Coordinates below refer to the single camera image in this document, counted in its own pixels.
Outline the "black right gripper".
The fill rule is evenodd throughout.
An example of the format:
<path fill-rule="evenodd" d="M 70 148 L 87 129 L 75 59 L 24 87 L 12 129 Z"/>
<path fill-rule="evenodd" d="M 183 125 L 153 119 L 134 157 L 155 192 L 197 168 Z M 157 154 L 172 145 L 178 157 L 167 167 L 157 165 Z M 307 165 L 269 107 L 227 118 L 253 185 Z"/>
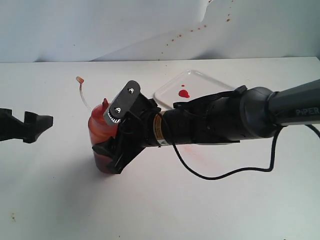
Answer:
<path fill-rule="evenodd" d="M 112 174 L 120 174 L 146 148 L 148 118 L 159 109 L 154 99 L 140 93 L 118 125 L 115 137 L 92 146 L 98 155 L 112 159 L 109 163 Z"/>

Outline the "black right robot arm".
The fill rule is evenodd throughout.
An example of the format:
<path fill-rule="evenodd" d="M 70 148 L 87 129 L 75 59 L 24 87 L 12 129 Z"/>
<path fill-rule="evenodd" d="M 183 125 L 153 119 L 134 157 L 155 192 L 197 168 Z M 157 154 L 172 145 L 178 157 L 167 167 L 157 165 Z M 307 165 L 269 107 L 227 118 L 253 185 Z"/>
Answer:
<path fill-rule="evenodd" d="M 175 102 L 171 110 L 162 111 L 131 80 L 103 117 L 107 124 L 117 127 L 116 135 L 95 143 L 92 149 L 109 158 L 106 168 L 112 174 L 120 174 L 148 147 L 224 145 L 262 138 L 276 142 L 281 130 L 290 125 L 315 130 L 320 122 L 320 82 L 314 80 L 283 91 L 242 85 Z"/>

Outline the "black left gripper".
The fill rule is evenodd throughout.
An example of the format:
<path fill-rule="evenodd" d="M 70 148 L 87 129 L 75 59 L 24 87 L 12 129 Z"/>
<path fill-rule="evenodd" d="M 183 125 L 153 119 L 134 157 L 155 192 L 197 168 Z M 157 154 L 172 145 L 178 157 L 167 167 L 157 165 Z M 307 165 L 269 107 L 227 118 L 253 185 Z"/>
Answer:
<path fill-rule="evenodd" d="M 0 141 L 11 139 L 23 140 L 32 144 L 39 136 L 53 126 L 54 118 L 50 115 L 38 115 L 24 112 L 24 123 L 12 115 L 12 110 L 0 109 Z"/>

